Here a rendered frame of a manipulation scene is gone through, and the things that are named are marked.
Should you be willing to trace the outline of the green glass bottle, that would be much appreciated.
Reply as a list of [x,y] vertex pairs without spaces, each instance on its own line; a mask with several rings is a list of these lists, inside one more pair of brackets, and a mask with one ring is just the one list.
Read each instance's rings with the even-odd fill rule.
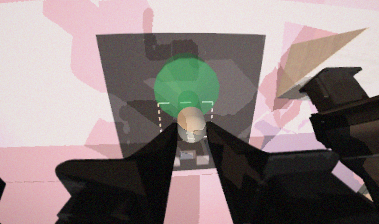
[[161,109],[177,118],[179,136],[195,143],[206,134],[204,114],[214,106],[219,88],[217,74],[207,62],[191,53],[179,53],[162,65],[154,94]]

